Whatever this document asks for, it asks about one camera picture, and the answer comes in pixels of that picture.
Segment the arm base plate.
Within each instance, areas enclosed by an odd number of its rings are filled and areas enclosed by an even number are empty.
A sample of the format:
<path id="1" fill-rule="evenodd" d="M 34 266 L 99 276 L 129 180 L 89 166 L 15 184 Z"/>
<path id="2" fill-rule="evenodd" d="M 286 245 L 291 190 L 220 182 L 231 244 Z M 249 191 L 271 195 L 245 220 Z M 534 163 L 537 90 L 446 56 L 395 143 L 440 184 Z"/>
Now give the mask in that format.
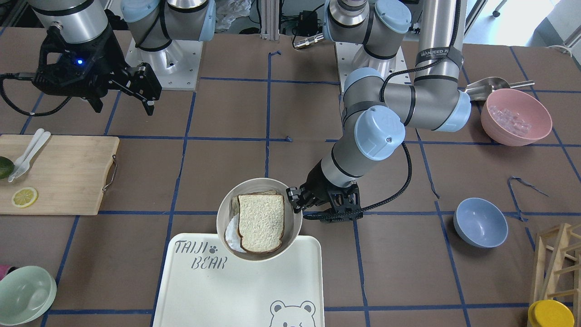
<path id="1" fill-rule="evenodd" d="M 346 89 L 347 76 L 357 68 L 374 68 L 380 73 L 382 78 L 386 78 L 391 73 L 408 69 L 402 48 L 398 49 L 394 57 L 386 60 L 369 56 L 361 44 L 336 43 L 335 52 L 341 93 L 344 93 Z"/>
<path id="2" fill-rule="evenodd" d="M 154 70 L 163 90 L 195 91 L 205 43 L 174 40 L 166 49 L 148 52 L 129 44 L 125 60 L 131 66 L 147 62 Z"/>

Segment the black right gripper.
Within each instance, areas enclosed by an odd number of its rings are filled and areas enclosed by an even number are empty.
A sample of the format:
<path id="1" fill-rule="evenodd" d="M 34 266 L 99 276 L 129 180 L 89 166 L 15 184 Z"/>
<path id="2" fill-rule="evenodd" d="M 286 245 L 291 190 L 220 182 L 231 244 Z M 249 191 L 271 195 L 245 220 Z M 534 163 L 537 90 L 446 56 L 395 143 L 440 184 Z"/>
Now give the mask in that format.
<path id="1" fill-rule="evenodd" d="M 129 66 L 112 28 L 85 43 L 67 43 L 57 27 L 50 27 L 41 44 L 33 85 L 48 95 L 87 100 L 96 113 L 103 110 L 102 97 L 120 90 L 138 99 L 147 116 L 162 86 L 151 65 Z"/>

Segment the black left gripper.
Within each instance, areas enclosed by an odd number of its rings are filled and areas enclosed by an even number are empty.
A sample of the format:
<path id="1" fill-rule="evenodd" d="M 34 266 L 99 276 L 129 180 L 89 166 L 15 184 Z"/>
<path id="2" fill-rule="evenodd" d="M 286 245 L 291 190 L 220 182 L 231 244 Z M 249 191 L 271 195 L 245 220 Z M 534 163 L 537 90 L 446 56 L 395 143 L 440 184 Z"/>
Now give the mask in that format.
<path id="1" fill-rule="evenodd" d="M 341 188 L 330 182 L 318 163 L 308 174 L 307 180 L 299 188 L 287 188 L 286 197 L 294 213 L 302 213 L 308 221 L 342 222 L 356 221 L 363 217 L 360 205 L 359 187 L 356 183 Z M 325 211 L 305 214 L 304 211 L 313 206 L 328 203 Z"/>

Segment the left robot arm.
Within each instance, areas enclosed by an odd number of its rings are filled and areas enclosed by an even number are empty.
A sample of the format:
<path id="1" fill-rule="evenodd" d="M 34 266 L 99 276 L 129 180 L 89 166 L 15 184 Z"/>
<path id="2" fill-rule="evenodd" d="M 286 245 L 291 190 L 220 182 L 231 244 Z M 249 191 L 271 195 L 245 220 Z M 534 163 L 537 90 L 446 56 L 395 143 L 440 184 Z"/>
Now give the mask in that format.
<path id="1" fill-rule="evenodd" d="M 399 0 L 328 0 L 324 4 L 325 39 L 361 44 L 359 59 L 390 61 L 396 58 L 412 15 Z M 343 90 L 343 136 L 311 170 L 299 188 L 286 193 L 295 213 L 330 204 L 323 213 L 305 218 L 346 221 L 384 205 L 401 195 L 403 187 L 379 203 L 362 208 L 357 180 L 401 146 L 405 155 L 405 128 L 456 132 L 465 126 L 470 97 L 458 90 L 463 65 L 463 34 L 467 3 L 464 0 L 426 0 L 415 67 L 382 72 L 359 64 L 347 77 Z"/>

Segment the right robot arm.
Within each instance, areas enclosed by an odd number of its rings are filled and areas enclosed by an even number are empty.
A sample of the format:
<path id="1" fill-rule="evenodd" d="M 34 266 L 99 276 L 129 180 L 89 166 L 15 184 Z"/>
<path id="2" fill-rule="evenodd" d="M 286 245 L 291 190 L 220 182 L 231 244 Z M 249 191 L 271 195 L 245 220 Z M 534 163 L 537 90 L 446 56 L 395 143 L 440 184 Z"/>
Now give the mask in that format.
<path id="1" fill-rule="evenodd" d="M 213 0 L 123 0 L 123 19 L 145 54 L 131 65 L 99 1 L 31 0 L 29 5 L 46 28 L 33 85 L 47 95 L 84 99 L 97 113 L 101 99 L 115 89 L 139 100 L 151 116 L 162 91 L 158 76 L 174 72 L 181 61 L 172 54 L 162 68 L 152 56 L 168 54 L 177 40 L 210 41 L 216 25 Z"/>

